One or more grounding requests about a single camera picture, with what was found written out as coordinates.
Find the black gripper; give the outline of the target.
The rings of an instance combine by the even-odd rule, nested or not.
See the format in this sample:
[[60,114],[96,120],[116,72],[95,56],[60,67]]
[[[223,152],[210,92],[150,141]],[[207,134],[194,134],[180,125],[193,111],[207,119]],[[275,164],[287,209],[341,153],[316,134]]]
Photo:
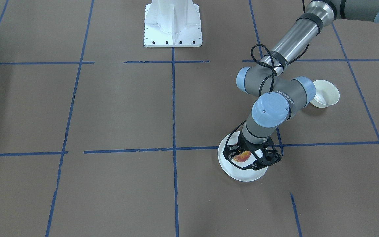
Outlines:
[[244,152],[255,153],[256,155],[264,155],[262,150],[262,144],[265,142],[265,138],[259,138],[248,135],[245,138],[243,133],[238,135],[238,142],[234,145],[225,145],[224,158],[228,161],[232,161],[235,156],[241,155]]

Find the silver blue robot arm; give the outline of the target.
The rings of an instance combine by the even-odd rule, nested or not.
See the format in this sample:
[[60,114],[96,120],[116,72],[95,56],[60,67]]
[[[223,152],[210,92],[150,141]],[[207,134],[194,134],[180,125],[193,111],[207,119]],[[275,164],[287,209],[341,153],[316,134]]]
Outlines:
[[253,46],[252,50],[262,48],[265,53],[260,59],[253,57],[255,66],[238,72],[236,85],[257,100],[241,126],[236,144],[224,149],[226,159],[232,160],[244,151],[251,152],[258,161],[280,159],[271,135],[316,94],[311,79],[305,76],[289,79],[284,74],[313,39],[339,19],[379,23],[379,0],[311,0],[275,46]]

